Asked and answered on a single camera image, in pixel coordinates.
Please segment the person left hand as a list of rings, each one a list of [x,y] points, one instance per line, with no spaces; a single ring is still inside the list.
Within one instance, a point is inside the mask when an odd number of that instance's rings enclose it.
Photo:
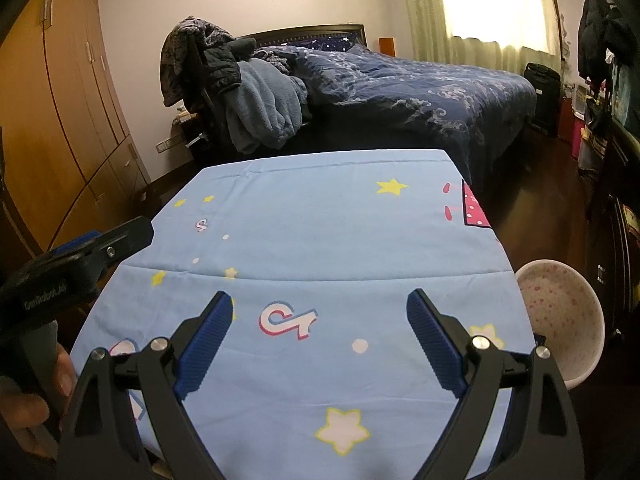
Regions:
[[[55,392],[53,405],[61,418],[66,415],[76,384],[73,362],[62,344],[57,344],[51,386]],[[1,415],[24,451],[42,458],[53,457],[34,434],[34,429],[50,416],[50,405],[45,400],[22,393],[12,379],[1,377]]]

